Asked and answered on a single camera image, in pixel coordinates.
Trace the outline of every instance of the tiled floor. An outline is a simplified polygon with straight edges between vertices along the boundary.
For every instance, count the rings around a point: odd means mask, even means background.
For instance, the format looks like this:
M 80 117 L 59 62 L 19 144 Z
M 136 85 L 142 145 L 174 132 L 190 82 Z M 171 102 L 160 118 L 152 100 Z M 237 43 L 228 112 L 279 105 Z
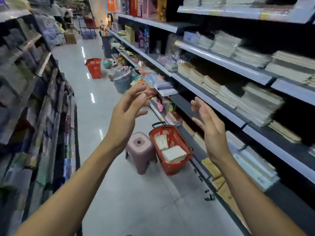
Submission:
M 73 90 L 78 108 L 81 164 L 105 136 L 119 94 L 107 78 L 92 79 L 85 60 L 103 58 L 101 40 L 78 40 L 56 47 L 53 55 Z M 148 134 L 158 122 L 154 112 L 136 120 L 134 132 Z M 84 236 L 241 236 L 222 205 L 205 201 L 207 186 L 191 164 L 168 177 L 161 165 L 150 164 L 137 174 L 132 159 L 121 154 L 109 168 L 84 220 Z

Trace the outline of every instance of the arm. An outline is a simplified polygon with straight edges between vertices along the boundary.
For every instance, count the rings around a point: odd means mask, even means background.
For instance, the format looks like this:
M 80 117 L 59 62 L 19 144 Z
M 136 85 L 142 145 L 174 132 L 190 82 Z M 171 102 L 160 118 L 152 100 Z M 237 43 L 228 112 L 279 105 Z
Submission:
M 15 236 L 75 234 L 108 168 L 126 147 L 136 117 L 148 113 L 140 110 L 150 104 L 147 95 L 141 93 L 145 89 L 145 86 L 134 86 L 125 93 L 114 108 L 108 132 L 100 145 L 76 174 L 21 224 Z
M 306 234 L 251 181 L 232 156 L 226 140 L 224 123 L 198 97 L 192 110 L 203 122 L 193 121 L 203 129 L 208 156 L 223 174 L 227 185 L 253 235 L 306 236 Z

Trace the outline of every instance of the red shopping basket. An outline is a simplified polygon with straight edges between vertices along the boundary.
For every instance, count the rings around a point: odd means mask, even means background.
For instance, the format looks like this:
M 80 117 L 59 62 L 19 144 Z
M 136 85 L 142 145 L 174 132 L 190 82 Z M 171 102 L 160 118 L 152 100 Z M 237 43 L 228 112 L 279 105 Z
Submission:
M 88 70 L 93 79 L 100 79 L 102 77 L 102 72 L 100 68 L 101 60 L 102 59 L 99 58 L 88 59 L 84 64 L 86 67 L 88 67 Z
M 152 127 L 154 127 L 155 125 L 158 124 L 165 124 L 165 122 L 158 122 L 158 123 L 154 123 L 152 125 Z M 187 157 L 182 160 L 179 163 L 167 163 L 164 160 L 162 151 L 159 149 L 159 147 L 157 146 L 154 136 L 156 135 L 162 135 L 162 134 L 166 134 L 167 135 L 167 145 L 169 147 L 171 146 L 180 146 L 186 153 L 187 153 Z M 192 152 L 192 148 L 190 146 L 188 146 L 187 142 L 185 141 L 185 139 L 183 138 L 183 136 L 179 133 L 179 131 L 177 130 L 177 128 L 175 126 L 172 125 L 164 125 L 164 126 L 160 126 L 157 128 L 154 128 L 150 133 L 149 136 L 155 146 L 156 152 L 157 152 L 157 157 L 163 167 L 163 170 L 165 172 L 166 175 L 171 176 L 171 175 L 175 175 L 178 172 L 180 172 L 180 170 L 184 167 L 184 165 L 189 161 L 189 159 L 191 158 L 193 152 Z

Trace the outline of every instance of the aisle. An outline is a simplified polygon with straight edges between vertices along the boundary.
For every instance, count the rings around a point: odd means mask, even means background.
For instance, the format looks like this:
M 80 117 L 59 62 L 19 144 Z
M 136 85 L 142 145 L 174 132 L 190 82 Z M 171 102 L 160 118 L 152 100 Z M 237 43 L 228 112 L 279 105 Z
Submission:
M 77 100 L 81 164 L 105 136 L 113 107 L 121 97 L 112 82 L 92 79 L 84 66 L 86 59 L 104 57 L 101 45 L 100 39 L 80 40 L 77 45 L 53 50 Z M 134 132 L 148 135 L 158 121 L 149 109 L 146 116 L 136 120 Z M 121 154 L 109 168 L 83 220 L 83 235 L 243 235 L 218 200 L 204 200 L 206 189 L 191 164 L 167 177 L 159 163 L 151 163 L 140 176 L 132 159 L 125 160 Z

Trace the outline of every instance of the pink stool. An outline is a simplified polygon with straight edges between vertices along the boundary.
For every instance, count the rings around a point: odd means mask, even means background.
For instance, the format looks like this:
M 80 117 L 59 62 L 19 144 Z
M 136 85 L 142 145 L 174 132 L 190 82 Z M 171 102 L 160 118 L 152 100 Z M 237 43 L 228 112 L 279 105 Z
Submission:
M 155 147 L 152 141 L 141 132 L 131 135 L 125 151 L 126 159 L 128 154 L 134 159 L 139 175 L 143 175 L 146 172 L 146 166 L 150 160 L 154 160 L 155 164 L 157 163 Z

